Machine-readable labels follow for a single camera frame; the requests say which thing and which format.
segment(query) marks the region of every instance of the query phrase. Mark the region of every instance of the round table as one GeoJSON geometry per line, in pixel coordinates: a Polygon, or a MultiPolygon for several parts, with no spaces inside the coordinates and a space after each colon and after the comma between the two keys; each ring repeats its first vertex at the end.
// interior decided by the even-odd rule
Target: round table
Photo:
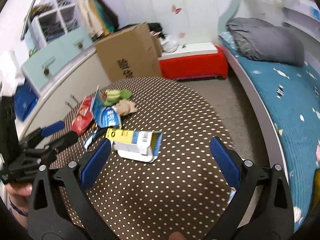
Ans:
{"type": "MultiPolygon", "coordinates": [[[[197,92],[168,79],[131,78],[105,89],[132,91],[138,112],[122,118],[123,129],[162,131],[163,139],[153,163],[111,153],[95,186],[87,191],[91,203],[120,239],[167,240],[175,231],[187,239],[202,239],[224,212],[230,195],[209,150],[213,136],[232,147],[219,115],[197,92]]],[[[66,128],[53,139],[71,130],[77,109],[65,117],[66,128]]],[[[92,132],[89,129],[60,153],[51,168],[79,161],[92,132]]],[[[82,225],[63,188],[61,192],[73,222],[82,225]]]]}

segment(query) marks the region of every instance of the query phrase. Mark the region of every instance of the human hand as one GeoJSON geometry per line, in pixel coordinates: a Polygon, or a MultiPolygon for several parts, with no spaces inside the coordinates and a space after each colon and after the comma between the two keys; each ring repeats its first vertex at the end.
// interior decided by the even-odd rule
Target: human hand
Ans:
{"type": "MultiPolygon", "coordinates": [[[[30,183],[9,183],[5,185],[11,202],[22,212],[28,214],[29,202],[27,197],[31,195],[32,185],[30,183]]],[[[27,217],[20,215],[12,209],[12,213],[17,221],[25,228],[28,225],[27,217]]]]}
{"type": "Polygon", "coordinates": [[[186,240],[179,232],[174,232],[169,236],[169,240],[186,240]]]}

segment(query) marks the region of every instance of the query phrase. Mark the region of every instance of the yellow label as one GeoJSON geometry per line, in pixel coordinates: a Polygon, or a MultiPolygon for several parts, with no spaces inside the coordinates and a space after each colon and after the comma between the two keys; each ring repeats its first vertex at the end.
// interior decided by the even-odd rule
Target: yellow label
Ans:
{"type": "Polygon", "coordinates": [[[132,143],[133,131],[109,128],[106,138],[110,141],[132,143]]]}

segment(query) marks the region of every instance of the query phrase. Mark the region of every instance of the blue bedspread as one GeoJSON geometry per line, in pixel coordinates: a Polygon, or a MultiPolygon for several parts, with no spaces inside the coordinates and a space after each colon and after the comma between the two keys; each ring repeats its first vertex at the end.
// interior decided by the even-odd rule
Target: blue bedspread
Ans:
{"type": "Polygon", "coordinates": [[[223,41],[250,77],[278,131],[289,174],[297,229],[312,203],[320,167],[320,76],[307,62],[296,67],[242,57],[223,41]]]}

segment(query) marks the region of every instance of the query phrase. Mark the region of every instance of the white cabinet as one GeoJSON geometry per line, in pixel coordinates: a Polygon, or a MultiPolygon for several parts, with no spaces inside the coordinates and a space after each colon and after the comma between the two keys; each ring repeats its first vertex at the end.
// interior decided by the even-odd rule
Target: white cabinet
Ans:
{"type": "MultiPolygon", "coordinates": [[[[20,138],[38,127],[45,127],[62,120],[71,110],[67,104],[72,107],[77,104],[72,96],[81,102],[85,96],[94,93],[97,86],[103,88],[111,83],[95,52],[82,64],[74,67],[64,78],[50,95],[38,103],[40,106],[35,108],[36,113],[32,112],[30,119],[26,120],[28,125],[20,138]]],[[[44,139],[38,147],[43,147],[49,140],[49,138],[44,139]]]]}

